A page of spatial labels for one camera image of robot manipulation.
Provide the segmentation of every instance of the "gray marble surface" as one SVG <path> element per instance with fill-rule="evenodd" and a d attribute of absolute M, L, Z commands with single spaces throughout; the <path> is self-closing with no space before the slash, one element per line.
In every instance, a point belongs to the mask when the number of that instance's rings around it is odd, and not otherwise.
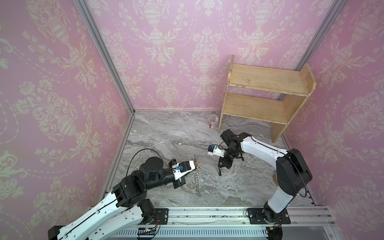
<path fill-rule="evenodd" d="M 125 177 L 132 156 L 142 148 L 156 150 L 168 163 L 199 157 L 201 197 L 196 196 L 193 174 L 189 174 L 186 184 L 174 189 L 171 184 L 148 191 L 147 197 L 155 206 L 261 206 L 273 195 L 276 186 L 272 176 L 275 169 L 261 159 L 243 154 L 245 161 L 235 159 L 232 168 L 221 168 L 218 175 L 218 156 L 207 154 L 208 145 L 220 144 L 220 134 L 207 127 L 207 117 L 212 112 L 136 112 L 113 185 Z M 285 148 L 281 139 L 271 142 L 268 122 L 224 115 L 221 132 L 231 129 L 235 134 L 247 132 L 257 139 L 279 148 Z M 138 169 L 147 158 L 156 156 L 150 150 L 136 155 L 129 173 Z M 310 198 L 295 197 L 291 205 L 310 205 Z"/>

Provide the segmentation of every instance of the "clear plastic container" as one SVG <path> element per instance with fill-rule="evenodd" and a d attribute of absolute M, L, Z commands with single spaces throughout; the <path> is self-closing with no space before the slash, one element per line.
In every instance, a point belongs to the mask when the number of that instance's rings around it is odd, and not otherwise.
<path fill-rule="evenodd" d="M 216 114 L 211 114 L 208 117 L 208 127 L 216 128 L 218 124 L 218 116 Z"/>

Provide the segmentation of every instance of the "coil spring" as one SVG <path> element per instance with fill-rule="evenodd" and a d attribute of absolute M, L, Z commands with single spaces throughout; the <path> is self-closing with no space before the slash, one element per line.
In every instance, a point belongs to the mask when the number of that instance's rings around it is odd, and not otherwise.
<path fill-rule="evenodd" d="M 195 155 L 192 160 L 193 160 L 195 167 L 196 167 L 196 170 L 194 171 L 195 193 L 196 193 L 196 196 L 201 197 L 200 183 L 199 183 L 199 172 L 198 172 L 198 170 L 199 170 L 198 168 L 200 167 L 199 157 Z"/>

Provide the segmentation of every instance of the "wall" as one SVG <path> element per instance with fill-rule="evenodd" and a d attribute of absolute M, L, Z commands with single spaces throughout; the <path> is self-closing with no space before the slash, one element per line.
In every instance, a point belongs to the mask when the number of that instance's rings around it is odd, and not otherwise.
<path fill-rule="evenodd" d="M 73 1 L 2 1 L 0 239 L 97 202 L 129 116 Z"/>
<path fill-rule="evenodd" d="M 135 109 L 221 109 L 231 55 L 294 69 L 332 2 L 87 0 Z"/>
<path fill-rule="evenodd" d="M 309 62 L 318 87 L 286 131 L 346 240 L 384 234 L 383 59 L 384 1 L 347 1 Z"/>

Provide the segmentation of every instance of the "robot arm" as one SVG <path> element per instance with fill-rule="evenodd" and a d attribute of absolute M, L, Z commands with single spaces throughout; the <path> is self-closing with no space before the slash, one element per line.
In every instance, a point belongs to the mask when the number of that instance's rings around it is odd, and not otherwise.
<path fill-rule="evenodd" d="M 231 168 L 233 159 L 243 152 L 255 155 L 276 168 L 278 187 L 264 205 L 265 219 L 270 223 L 276 222 L 291 200 L 312 180 L 303 156 L 296 149 L 287 151 L 273 147 L 245 132 L 235 135 L 228 129 L 220 137 L 228 146 L 227 149 L 219 149 L 214 145 L 208 147 L 208 154 L 220 156 L 219 168 Z"/>
<path fill-rule="evenodd" d="M 147 190 L 173 182 L 174 188 L 185 184 L 184 177 L 196 169 L 193 161 L 176 163 L 168 168 L 163 161 L 150 157 L 139 170 L 123 178 L 96 206 L 67 226 L 53 226 L 49 240 L 101 240 L 125 227 L 149 223 L 155 208 L 147 197 Z"/>

